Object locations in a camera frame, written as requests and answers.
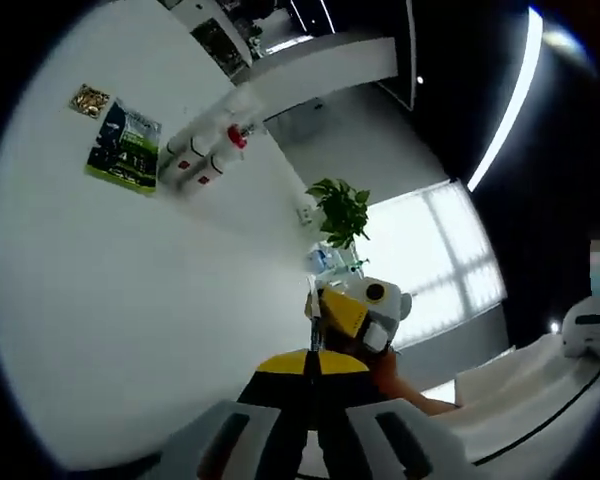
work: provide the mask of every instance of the red cap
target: red cap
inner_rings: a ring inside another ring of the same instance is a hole
[[[240,133],[240,128],[238,125],[234,124],[227,128],[227,136],[229,137],[229,140],[231,140],[231,143],[233,143],[240,150],[247,146],[247,139],[244,138]]]

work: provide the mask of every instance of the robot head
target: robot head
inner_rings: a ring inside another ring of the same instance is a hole
[[[384,351],[411,311],[411,295],[377,278],[357,278],[344,291],[325,287],[321,295],[328,325],[371,353]]]

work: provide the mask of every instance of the person's arm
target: person's arm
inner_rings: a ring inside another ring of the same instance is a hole
[[[409,385],[406,380],[398,377],[396,354],[393,351],[389,351],[373,365],[371,374],[380,392],[384,393],[390,399],[403,398],[429,416],[439,415],[459,408],[459,406],[452,403],[425,397]]]

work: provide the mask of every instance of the ceiling light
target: ceiling light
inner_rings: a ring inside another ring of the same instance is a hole
[[[558,50],[564,50],[569,53],[580,53],[584,50],[580,42],[566,30],[555,29],[544,32],[542,38],[548,45]]]
[[[322,8],[324,8],[324,14],[327,16],[329,27],[331,28],[331,33],[336,33],[336,29],[333,28],[333,22],[331,21],[331,17],[329,16],[329,10],[327,10],[327,6],[324,4],[324,0],[320,0],[320,3],[322,4]]]
[[[487,151],[480,160],[478,168],[473,173],[473,176],[467,184],[469,191],[473,192],[478,186],[484,174],[493,163],[507,139],[507,135],[513,127],[513,123],[516,121],[520,108],[524,103],[524,99],[527,97],[533,75],[538,65],[538,58],[540,57],[540,46],[542,45],[542,17],[531,7],[529,7],[529,27],[527,30],[527,44],[524,49],[524,58],[522,59],[522,67],[520,67],[520,74],[518,75],[518,81],[513,89],[513,95],[509,100],[507,110],[504,112],[500,126],[496,131],[496,134],[491,140],[491,144]]]
[[[298,9],[296,8],[296,4],[293,3],[293,0],[291,0],[291,6],[293,7],[293,11],[296,12],[296,16],[298,17],[298,20],[300,20],[300,25],[302,26],[302,29],[306,32],[307,27],[305,27],[304,22],[302,21],[302,17],[300,16],[300,12],[298,12]]]

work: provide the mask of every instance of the led light strip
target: led light strip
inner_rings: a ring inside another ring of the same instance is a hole
[[[331,21],[331,17],[329,16],[329,11],[327,10],[327,6],[324,4],[324,0],[320,0],[322,4],[322,8],[324,8],[324,13],[327,16],[327,20],[329,21],[329,27],[331,27],[331,33],[336,33],[336,29],[333,28],[333,22]]]
[[[412,111],[416,100],[416,70],[418,69],[418,66],[416,62],[416,23],[413,19],[413,5],[411,4],[411,0],[407,0],[407,21],[409,22],[409,42],[411,43],[411,101],[409,102],[410,105],[407,107],[407,110]]]
[[[293,47],[294,45],[298,45],[300,43],[308,42],[312,40],[313,37],[311,35],[303,35],[302,37],[292,38],[291,40],[287,40],[286,42],[279,43],[274,45],[273,47],[267,48],[266,52],[271,55],[272,53],[279,52],[280,50],[284,50],[289,47]]]
[[[304,22],[302,21],[302,17],[300,16],[300,12],[298,12],[298,8],[296,7],[296,4],[293,3],[293,0],[291,0],[291,6],[293,7],[293,11],[296,12],[298,20],[300,20],[300,25],[302,25],[302,29],[306,32],[307,31],[307,27],[305,26]]]
[[[500,148],[502,148],[502,145],[507,139],[507,135],[509,135],[511,127],[513,127],[513,123],[516,121],[518,113],[520,113],[520,108],[522,107],[525,98],[527,98],[527,93],[529,93],[529,87],[531,86],[531,81],[533,80],[533,75],[535,74],[536,66],[538,65],[541,45],[542,17],[533,8],[529,7],[527,44],[525,46],[524,57],[522,59],[522,67],[520,67],[520,75],[518,76],[518,81],[513,89],[513,95],[511,95],[511,100],[509,100],[509,105],[507,106],[507,110],[502,117],[500,126],[498,127],[496,134],[493,136],[493,140],[491,140],[491,144],[482,157],[478,168],[467,184],[467,188],[470,192],[475,190],[475,188],[478,186],[478,183],[480,183],[480,180],[482,180],[482,177],[484,177],[484,174],[487,173],[487,170],[495,160],[496,155],[498,155]]]

